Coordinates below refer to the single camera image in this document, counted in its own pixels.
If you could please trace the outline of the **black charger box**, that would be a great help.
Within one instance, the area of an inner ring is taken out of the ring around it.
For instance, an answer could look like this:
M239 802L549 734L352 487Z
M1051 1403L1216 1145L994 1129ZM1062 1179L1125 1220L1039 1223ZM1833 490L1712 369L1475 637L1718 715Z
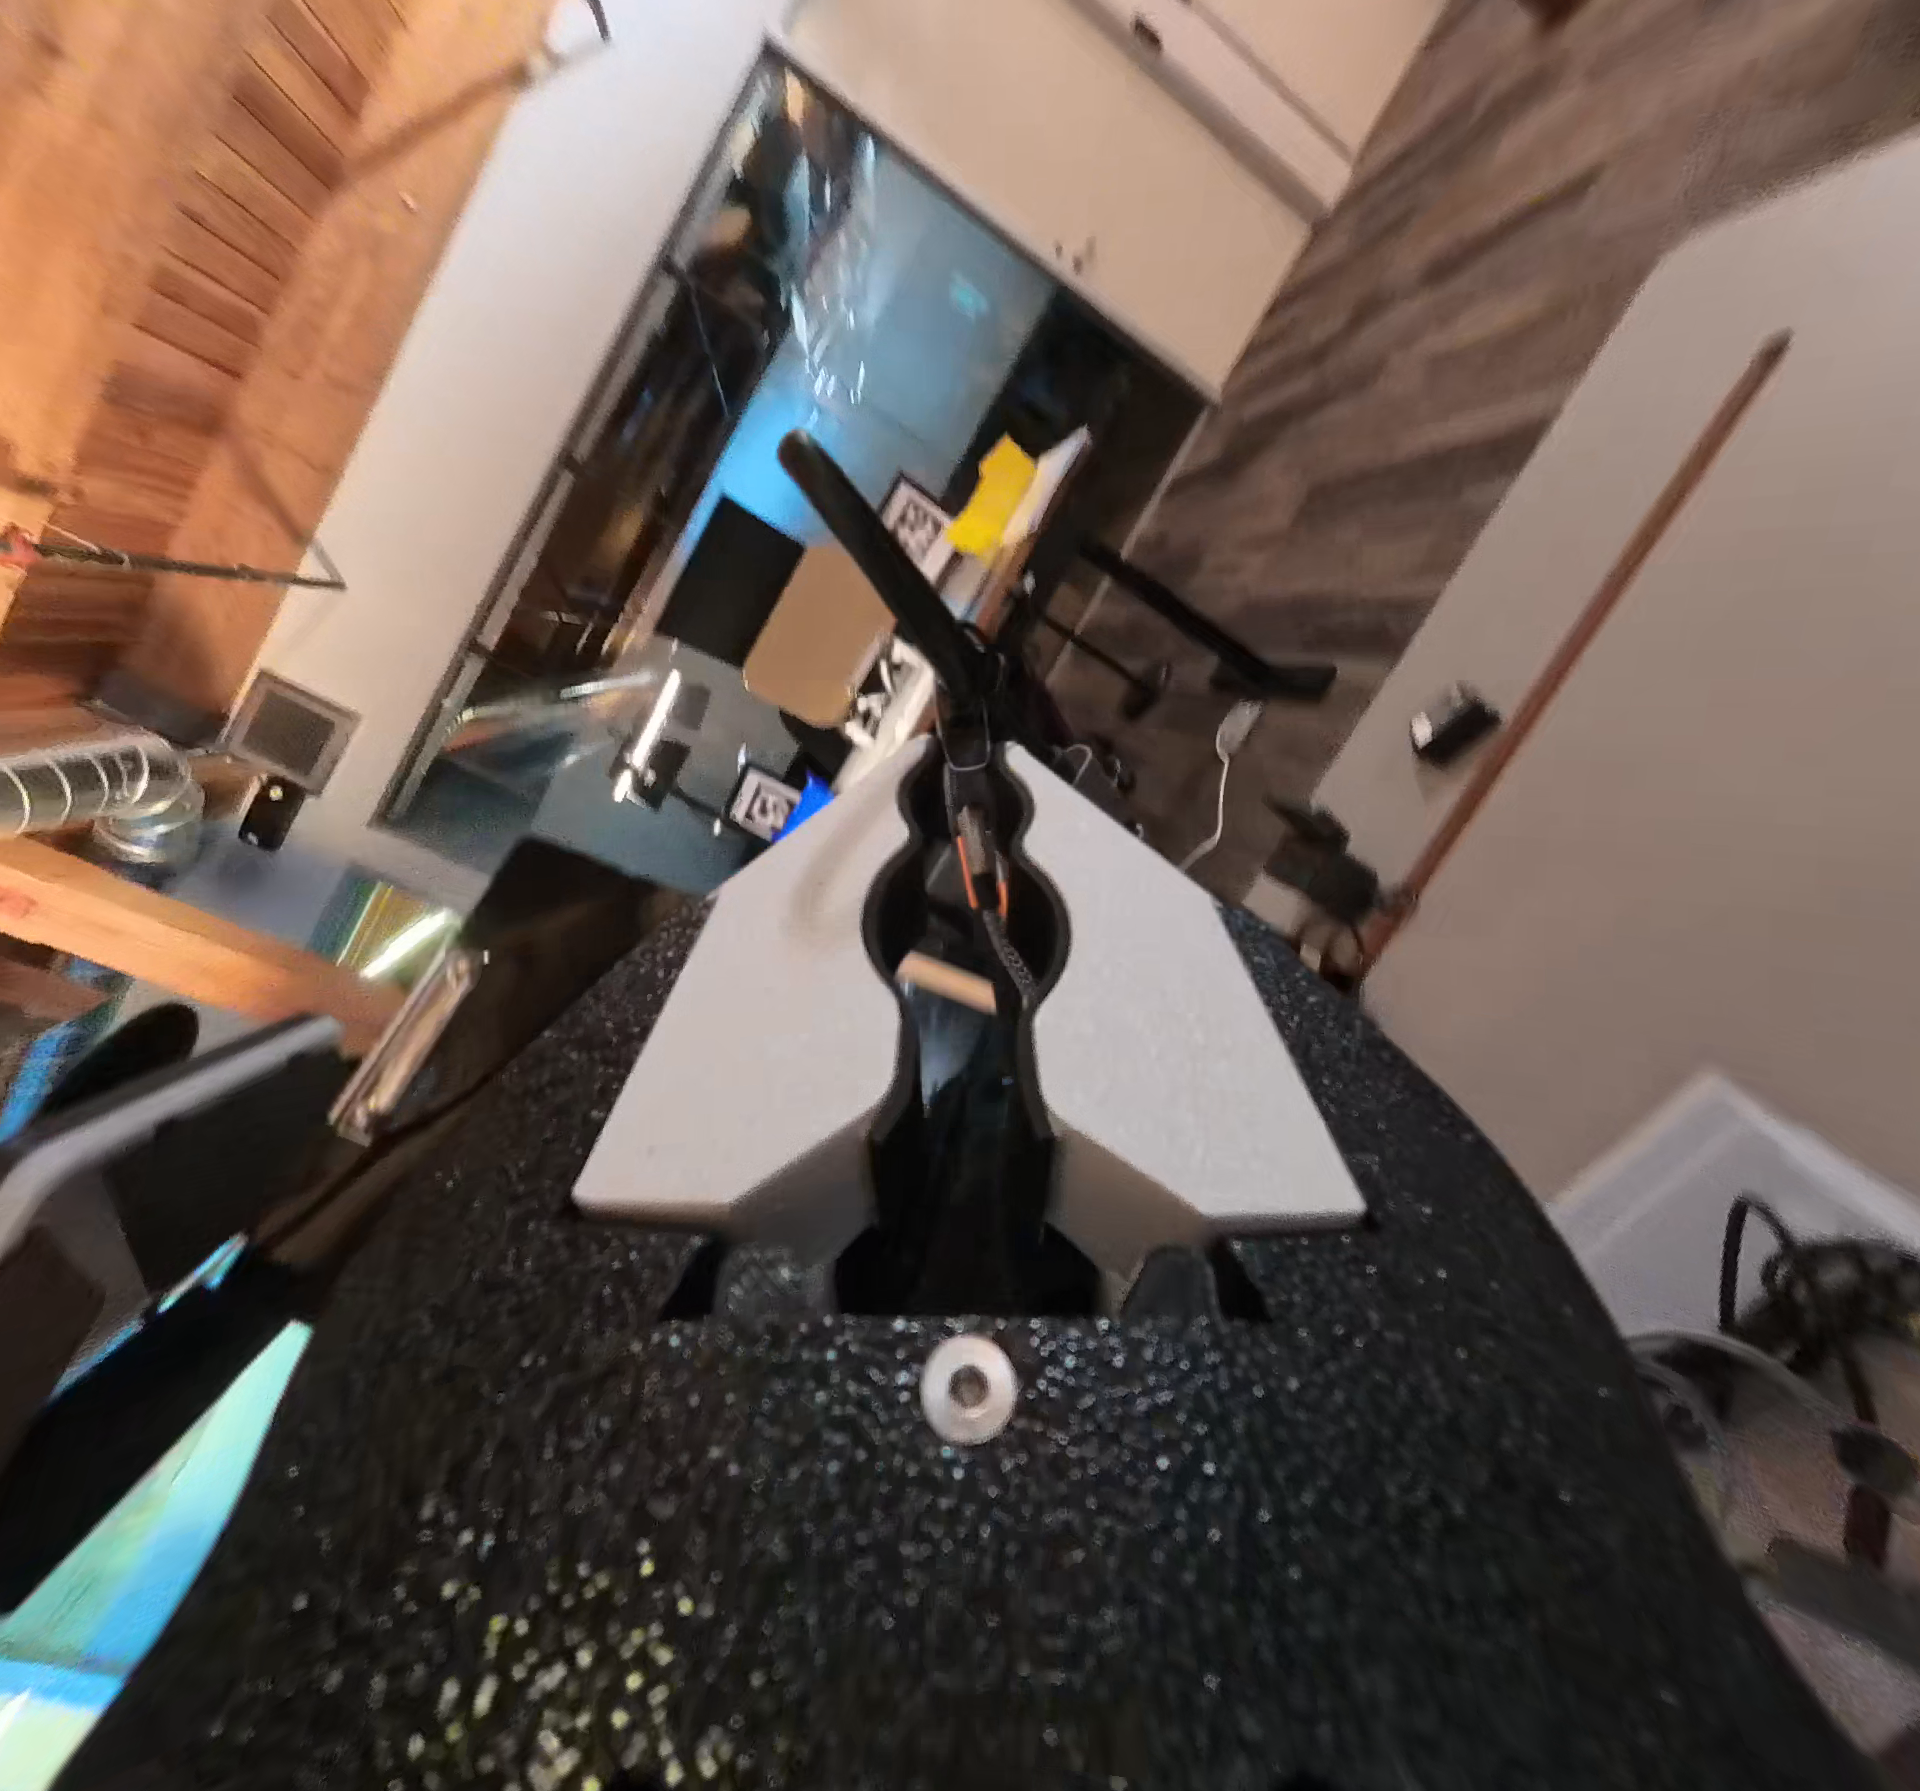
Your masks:
M1266 798L1283 833L1261 874L1340 926L1360 926L1381 908L1376 866L1353 853L1346 826L1307 799Z

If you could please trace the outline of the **silver ventilation duct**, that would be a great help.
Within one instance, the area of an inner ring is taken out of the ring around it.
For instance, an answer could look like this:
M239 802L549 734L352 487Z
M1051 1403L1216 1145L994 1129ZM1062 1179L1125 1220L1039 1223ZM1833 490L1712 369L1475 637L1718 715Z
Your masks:
M108 863L168 874L201 843L204 786L149 731L95 731L2 753L2 839L85 826Z

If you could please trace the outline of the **small black box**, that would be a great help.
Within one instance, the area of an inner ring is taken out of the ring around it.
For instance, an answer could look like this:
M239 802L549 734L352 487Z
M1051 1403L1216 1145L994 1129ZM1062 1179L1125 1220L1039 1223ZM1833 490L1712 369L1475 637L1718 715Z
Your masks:
M1452 767L1501 731L1501 709L1471 683L1455 680L1408 718L1408 749L1429 767Z

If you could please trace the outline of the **yellow plastic bin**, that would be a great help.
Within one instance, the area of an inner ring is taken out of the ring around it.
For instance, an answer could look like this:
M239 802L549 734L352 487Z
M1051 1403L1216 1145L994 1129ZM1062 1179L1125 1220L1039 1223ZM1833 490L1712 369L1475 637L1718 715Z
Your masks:
M1013 440L997 436L979 458L971 499L947 523L947 544L960 555L988 561L1036 481L1036 459Z

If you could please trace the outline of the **black wall screen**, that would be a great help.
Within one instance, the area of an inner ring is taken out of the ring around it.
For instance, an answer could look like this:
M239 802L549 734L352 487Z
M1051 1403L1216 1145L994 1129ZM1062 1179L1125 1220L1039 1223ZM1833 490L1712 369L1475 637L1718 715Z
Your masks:
M802 551L796 539L722 496L659 606L653 631L745 669Z

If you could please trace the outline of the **clear plastic bin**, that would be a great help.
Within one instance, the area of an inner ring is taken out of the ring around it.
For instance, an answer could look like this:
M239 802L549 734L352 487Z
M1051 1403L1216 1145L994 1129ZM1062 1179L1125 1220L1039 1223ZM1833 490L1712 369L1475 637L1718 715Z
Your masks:
M1916 1787L1916 1199L1698 1076L1547 1208L1747 1602Z

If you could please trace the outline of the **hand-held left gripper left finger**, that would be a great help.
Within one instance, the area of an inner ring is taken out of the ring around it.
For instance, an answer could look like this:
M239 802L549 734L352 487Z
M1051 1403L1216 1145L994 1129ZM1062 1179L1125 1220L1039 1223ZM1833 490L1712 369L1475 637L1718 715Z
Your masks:
M873 1131L917 1084L866 910L914 840L893 751L736 874L594 1141L572 1204L831 1265L873 1217Z

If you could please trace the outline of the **dark office desk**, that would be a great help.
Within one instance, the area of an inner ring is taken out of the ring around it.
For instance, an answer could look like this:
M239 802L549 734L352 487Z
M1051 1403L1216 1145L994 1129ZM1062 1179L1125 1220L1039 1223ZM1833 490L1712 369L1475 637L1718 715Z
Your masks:
M1010 523L1000 551L988 561L973 560L984 577L965 606L965 619L984 637L994 641L1000 651L1016 651L1016 644L1027 628L1051 628L1067 650L1090 657L1100 669L1119 679L1125 688L1125 701L1119 709L1125 718L1136 722L1164 699L1164 689L1171 679L1168 667L1157 667L1149 676L1135 672L1113 656L1094 645L1077 628L1059 626L1046 612L1051 590L1040 587L1040 573L1036 571L1039 542L1052 526L1052 512L1074 490L1077 478L1087 467L1087 458L1090 435L1084 427L1067 435L1067 440L1033 458L1036 481L1020 504L1020 512ZM1320 705L1331 696L1339 679L1331 664L1261 657L1254 645L1241 644L1237 634L1176 593L1167 583L1154 578L1113 544L1106 544L1094 536L1080 536L1069 544L1069 555L1087 565L1125 599L1154 615L1190 645L1209 656L1216 692L1256 705Z

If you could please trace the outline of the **black orange-plug cable blue tie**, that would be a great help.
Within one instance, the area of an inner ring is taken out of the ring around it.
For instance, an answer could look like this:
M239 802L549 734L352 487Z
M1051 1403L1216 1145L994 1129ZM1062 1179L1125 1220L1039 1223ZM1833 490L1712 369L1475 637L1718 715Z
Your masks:
M1013 933L1016 833L994 792L997 753L1010 743L1010 728L1020 722L1010 701L1007 664L939 599L921 568L812 435L781 435L777 458L886 606L896 631L934 672L934 737L963 897L991 955L997 1002L1016 1015L1033 1013L1039 984Z

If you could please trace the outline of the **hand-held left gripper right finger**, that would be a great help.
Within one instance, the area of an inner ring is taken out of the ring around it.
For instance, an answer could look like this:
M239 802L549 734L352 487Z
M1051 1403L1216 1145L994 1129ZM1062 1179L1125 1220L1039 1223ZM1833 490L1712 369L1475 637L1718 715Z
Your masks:
M1043 763L1000 753L1043 1227L1119 1311L1157 1250L1350 1233L1365 1195L1221 904Z

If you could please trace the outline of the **wall air vent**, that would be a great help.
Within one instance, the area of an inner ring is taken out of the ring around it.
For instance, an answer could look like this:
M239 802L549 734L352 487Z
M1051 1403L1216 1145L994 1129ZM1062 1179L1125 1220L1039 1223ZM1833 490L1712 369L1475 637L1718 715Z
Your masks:
M317 798L339 767L357 724L357 712L262 669L233 708L220 751Z

